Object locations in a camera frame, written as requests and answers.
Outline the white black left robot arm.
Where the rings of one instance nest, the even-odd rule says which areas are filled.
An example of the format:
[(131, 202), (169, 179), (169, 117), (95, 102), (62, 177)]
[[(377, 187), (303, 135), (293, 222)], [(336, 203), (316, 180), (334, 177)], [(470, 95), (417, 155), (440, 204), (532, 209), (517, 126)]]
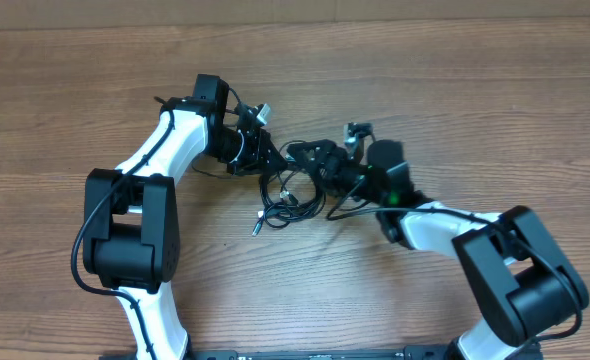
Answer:
[(79, 288), (120, 302), (136, 339), (132, 358), (186, 359), (191, 340), (171, 286), (181, 245), (178, 183), (201, 155), (233, 176), (286, 162), (265, 129), (271, 107), (247, 105), (216, 75), (198, 75), (191, 95), (159, 104), (159, 123), (141, 147), (117, 167), (87, 176), (70, 267)]

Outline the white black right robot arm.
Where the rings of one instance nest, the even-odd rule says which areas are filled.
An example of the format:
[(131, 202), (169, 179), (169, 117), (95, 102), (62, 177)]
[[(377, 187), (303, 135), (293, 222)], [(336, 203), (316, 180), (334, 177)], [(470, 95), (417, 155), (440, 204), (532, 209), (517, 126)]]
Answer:
[(368, 148), (330, 140), (288, 146), (289, 159), (325, 193), (370, 208), (338, 213), (336, 221), (372, 213), (392, 243), (439, 253), (460, 264), (482, 315), (448, 345), (423, 359), (539, 359), (544, 341), (574, 335), (589, 304), (588, 289), (538, 215), (515, 206), (503, 213), (453, 209), (415, 188), (401, 143)]

